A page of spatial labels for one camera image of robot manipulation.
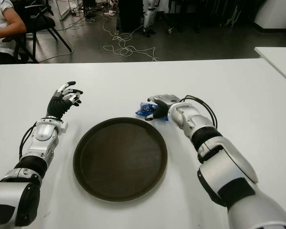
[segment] brown tray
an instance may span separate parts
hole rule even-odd
[[[122,202],[150,191],[161,179],[166,163],[166,145],[154,127],[135,118],[114,118],[82,137],[73,169],[88,193]]]

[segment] white tabletop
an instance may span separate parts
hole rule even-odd
[[[255,51],[286,78],[286,48],[256,47]]]
[[[140,102],[164,93],[205,100],[219,131],[255,168],[260,188],[286,210],[286,80],[263,59],[0,66],[0,179],[18,162],[23,134],[43,117],[54,90],[71,80],[84,91],[82,105],[64,117],[69,129],[60,136],[37,218],[27,228],[226,229],[226,209],[211,202],[197,179],[194,147],[169,122],[150,122],[166,141],[168,166],[148,195],[103,202],[74,177],[73,153],[90,128],[114,117],[137,117]]]

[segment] black chair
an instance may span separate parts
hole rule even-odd
[[[54,37],[55,40],[58,40],[57,37],[54,35],[55,33],[58,38],[63,42],[63,44],[69,49],[69,51],[72,51],[70,46],[56,31],[55,21],[52,18],[45,16],[46,12],[49,12],[52,16],[54,16],[53,11],[51,10],[51,6],[49,5],[49,0],[14,0],[13,4],[16,12],[20,15],[27,28],[26,33],[33,34],[33,54],[31,55],[30,53],[27,53],[28,50],[24,47],[26,44],[25,34],[22,36],[22,39],[20,36],[13,36],[6,38],[4,42],[8,42],[11,39],[15,40],[17,43],[16,49],[21,47],[33,60],[33,62],[36,63],[37,60],[35,59],[35,56],[37,32],[47,30]]]
[[[33,56],[36,54],[36,39],[37,32],[42,30],[47,30],[55,40],[58,40],[57,37],[53,34],[53,32],[58,36],[58,38],[62,41],[62,43],[72,51],[70,46],[66,43],[66,41],[61,37],[61,35],[55,29],[55,21],[45,16],[44,14],[49,12],[52,16],[54,16],[53,11],[51,10],[51,6],[49,5],[49,0],[45,0],[45,4],[37,4],[37,5],[29,5],[25,7],[25,13],[35,13],[34,18],[25,19],[24,23],[27,27],[27,33],[33,33]]]

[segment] black glove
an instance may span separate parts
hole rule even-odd
[[[156,118],[167,117],[167,113],[171,105],[180,102],[180,99],[173,94],[164,94],[151,96],[147,101],[153,101],[158,105],[157,110],[145,118],[146,121],[151,121]]]
[[[65,83],[63,86],[57,89],[49,102],[47,116],[54,116],[61,119],[72,105],[79,106],[82,103],[79,100],[81,94],[83,93],[82,91],[76,89],[67,89],[67,87],[75,84],[75,81],[71,81]]]

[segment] floor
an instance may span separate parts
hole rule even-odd
[[[96,23],[84,24],[76,30],[68,29],[64,34],[63,29],[69,24],[82,18],[67,15],[60,21],[55,13],[56,29],[59,33],[74,45],[74,53],[56,57],[44,63],[74,63],[74,62],[145,62],[152,58],[139,53],[124,57],[104,50],[105,45],[113,45],[118,48],[118,41],[113,41],[113,36],[105,29],[114,33],[116,19],[104,19],[98,16]],[[286,47],[286,36],[282,33],[260,33],[251,25],[236,25],[231,27],[203,27],[201,33],[196,33],[192,26],[185,25],[183,32],[174,30],[167,33],[167,25],[164,21],[157,20],[153,26],[155,35],[144,37],[142,31],[133,34],[133,39],[126,43],[138,50],[155,47],[154,56],[159,61],[185,61],[185,60],[209,60],[209,59],[240,59],[258,58],[254,51],[256,46]],[[55,41],[48,32],[38,34],[36,58],[42,61],[55,55],[69,53],[68,49],[60,41]]]

